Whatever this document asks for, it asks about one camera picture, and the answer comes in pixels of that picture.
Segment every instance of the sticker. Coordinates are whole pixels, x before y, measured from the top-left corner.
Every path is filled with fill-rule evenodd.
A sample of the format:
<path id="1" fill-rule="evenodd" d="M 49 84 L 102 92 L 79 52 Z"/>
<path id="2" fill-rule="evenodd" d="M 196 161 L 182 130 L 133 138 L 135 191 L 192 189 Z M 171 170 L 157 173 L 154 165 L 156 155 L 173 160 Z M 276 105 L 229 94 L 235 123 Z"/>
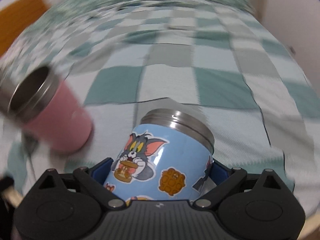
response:
<path id="1" fill-rule="evenodd" d="M 110 192 L 112 192 L 112 191 L 114 191 L 115 190 L 115 188 L 116 188 L 116 185 L 111 185 L 111 184 L 106 184 L 106 185 L 104 185 L 104 187 L 107 189 L 107 190 L 109 190 Z"/>
<path id="2" fill-rule="evenodd" d="M 207 180 L 207 178 L 209 177 L 209 173 L 212 167 L 212 159 L 209 156 L 209 159 L 207 161 L 207 164 L 205 166 L 205 170 L 204 170 L 204 176 L 200 177 L 198 179 L 198 181 L 192 186 L 193 189 L 195 189 L 198 192 L 201 192 L 201 189 L 203 187 L 203 184 L 205 183 L 205 181 Z"/>
<path id="3" fill-rule="evenodd" d="M 112 164 L 117 180 L 130 183 L 134 180 L 148 181 L 156 175 L 151 156 L 157 156 L 160 147 L 169 141 L 154 137 L 148 131 L 143 134 L 133 132 L 121 152 Z"/>
<path id="4" fill-rule="evenodd" d="M 159 190 L 164 191 L 170 196 L 174 196 L 186 186 L 185 179 L 185 174 L 174 168 L 164 170 L 162 171 L 162 176 L 159 181 Z"/>
<path id="5" fill-rule="evenodd" d="M 148 196 L 143 196 L 143 195 L 134 196 L 134 197 L 127 199 L 127 201 L 125 202 L 126 205 L 129 206 L 129 204 L 132 200 L 153 200 L 153 198 L 148 197 Z"/>

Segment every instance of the yellow eye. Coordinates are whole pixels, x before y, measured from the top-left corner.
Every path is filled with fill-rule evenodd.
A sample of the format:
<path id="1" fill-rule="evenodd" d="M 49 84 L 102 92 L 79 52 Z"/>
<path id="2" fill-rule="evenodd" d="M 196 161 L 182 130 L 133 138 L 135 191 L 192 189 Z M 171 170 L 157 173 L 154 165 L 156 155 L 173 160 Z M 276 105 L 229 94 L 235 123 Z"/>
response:
<path id="1" fill-rule="evenodd" d="M 129 151 L 132 151 L 132 150 L 134 149 L 134 147 L 136 146 L 136 144 L 137 144 L 137 142 L 134 141 L 134 142 L 132 143 L 132 145 L 130 146 Z"/>
<path id="2" fill-rule="evenodd" d="M 140 143 L 137 147 L 137 152 L 140 152 L 143 147 L 143 143 Z"/>

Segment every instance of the cat ear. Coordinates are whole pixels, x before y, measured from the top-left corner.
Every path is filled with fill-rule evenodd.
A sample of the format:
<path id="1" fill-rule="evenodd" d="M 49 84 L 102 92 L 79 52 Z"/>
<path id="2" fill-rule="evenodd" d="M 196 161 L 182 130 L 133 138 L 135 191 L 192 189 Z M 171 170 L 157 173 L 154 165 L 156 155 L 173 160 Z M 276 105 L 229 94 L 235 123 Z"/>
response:
<path id="1" fill-rule="evenodd" d="M 130 145 L 130 143 L 132 143 L 133 141 L 133 136 L 134 138 L 136 138 L 136 135 L 134 133 L 130 134 L 129 140 L 127 141 L 127 143 L 125 144 L 124 149 L 126 150 L 128 148 L 128 146 Z"/>
<path id="2" fill-rule="evenodd" d="M 165 144 L 166 141 L 160 139 L 149 139 L 147 141 L 147 149 L 145 151 L 146 156 L 153 155 L 161 145 Z"/>

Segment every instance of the checkered bedsheet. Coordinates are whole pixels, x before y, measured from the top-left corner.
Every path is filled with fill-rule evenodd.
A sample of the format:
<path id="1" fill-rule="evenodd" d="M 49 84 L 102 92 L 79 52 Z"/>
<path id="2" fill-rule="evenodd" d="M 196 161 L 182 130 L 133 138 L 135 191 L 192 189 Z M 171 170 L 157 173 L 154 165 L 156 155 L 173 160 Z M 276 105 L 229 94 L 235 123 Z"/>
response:
<path id="1" fill-rule="evenodd" d="M 320 99 L 303 71 L 249 13 L 207 0 L 174 1 L 100 8 L 20 37 L 12 76 L 52 64 L 95 132 L 73 155 L 55 155 L 41 143 L 26 157 L 20 133 L 4 120 L 3 170 L 26 193 L 47 168 L 71 172 L 115 158 L 146 112 L 173 108 L 210 128 L 214 158 L 249 173 L 274 169 L 311 214 L 320 200 Z"/>

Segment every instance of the cup opening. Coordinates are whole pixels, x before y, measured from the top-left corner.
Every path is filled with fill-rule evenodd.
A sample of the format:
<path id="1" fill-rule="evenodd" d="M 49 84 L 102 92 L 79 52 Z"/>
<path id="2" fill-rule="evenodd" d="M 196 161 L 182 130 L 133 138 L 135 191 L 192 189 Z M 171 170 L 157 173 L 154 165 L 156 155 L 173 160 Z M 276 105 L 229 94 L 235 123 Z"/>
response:
<path id="1" fill-rule="evenodd" d="M 42 66 L 30 73 L 14 92 L 10 105 L 9 112 L 17 112 L 37 93 L 46 80 L 50 68 Z"/>

